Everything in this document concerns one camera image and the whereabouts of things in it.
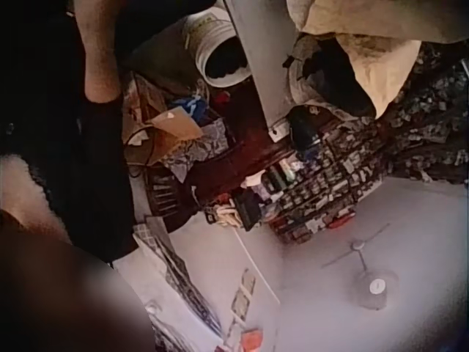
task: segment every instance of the cable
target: cable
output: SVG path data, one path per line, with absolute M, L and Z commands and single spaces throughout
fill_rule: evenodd
M 146 127 L 140 128 L 140 129 L 137 130 L 136 132 L 132 133 L 132 134 L 130 135 L 129 139 L 124 143 L 124 149 L 129 145 L 129 143 L 130 143 L 130 141 L 132 140 L 133 137 L 135 137 L 135 136 L 136 136 L 137 134 L 139 134 L 140 132 L 145 131 L 145 130 L 147 130 L 147 129 L 149 129 L 149 128 L 153 128 L 153 126 L 152 126 L 152 125 L 151 125 L 151 126 L 146 126 Z M 136 175 L 132 175 L 132 173 L 131 173 L 130 170 L 129 170 L 129 176 L 130 176 L 131 178 L 138 178 L 138 177 L 140 177 L 140 176 L 141 176 L 141 173 L 142 173 L 142 168 L 148 167 L 148 163 L 149 163 L 150 159 L 152 158 L 153 153 L 154 153 L 154 151 L 155 151 L 155 133 L 152 133 L 151 143 L 152 143 L 152 148 L 151 148 L 151 150 L 150 150 L 150 152 L 149 152 L 148 158 L 147 158 L 146 161 L 144 162 L 144 165 L 141 166 L 139 172 L 137 172 Z

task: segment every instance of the fabric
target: fabric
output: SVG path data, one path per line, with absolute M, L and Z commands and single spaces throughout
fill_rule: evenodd
M 196 161 L 206 161 L 228 149 L 226 128 L 222 119 L 217 119 L 202 127 L 202 131 L 203 137 L 185 142 L 178 150 L 161 160 L 181 183 L 184 183 L 189 170 Z
M 469 37 L 464 0 L 287 0 L 299 31 L 454 43 Z

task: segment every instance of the beige cloth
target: beige cloth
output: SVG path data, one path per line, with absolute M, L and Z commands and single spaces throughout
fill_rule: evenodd
M 421 42 L 351 34 L 336 39 L 349 56 L 355 79 L 372 99 L 376 118 L 381 117 L 409 76 Z
M 397 96 L 417 59 L 421 42 L 392 38 L 336 36 L 340 46 L 350 58 L 355 78 L 372 99 L 376 118 L 383 115 L 388 104 Z M 302 37 L 293 49 L 295 60 L 289 69 L 292 97 L 298 105 L 321 106 L 343 121 L 356 117 L 325 101 L 302 76 L 303 62 L 319 50 L 313 36 Z
M 287 0 L 298 30 L 453 43 L 469 37 L 466 0 Z

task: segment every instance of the bucket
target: bucket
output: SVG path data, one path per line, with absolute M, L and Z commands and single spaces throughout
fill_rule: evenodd
M 223 77 L 213 78 L 207 74 L 207 63 L 215 50 L 228 40 L 237 38 L 227 11 L 211 7 L 203 12 L 188 16 L 182 35 L 185 48 L 194 58 L 197 69 L 205 81 L 211 86 L 217 88 L 234 86 L 251 75 L 248 65 L 239 67 L 233 73 L 228 73 Z

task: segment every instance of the person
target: person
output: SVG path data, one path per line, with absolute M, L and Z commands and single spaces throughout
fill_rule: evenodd
M 1 217 L 110 263 L 135 249 L 119 62 L 215 0 L 9 1 Z
M 136 248 L 118 64 L 213 2 L 75 0 L 74 18 L 65 0 L 15 0 L 2 9 L 13 20 L 2 34 L 8 89 L 0 115 L 6 348 L 166 350 L 155 345 L 139 298 L 105 264 Z

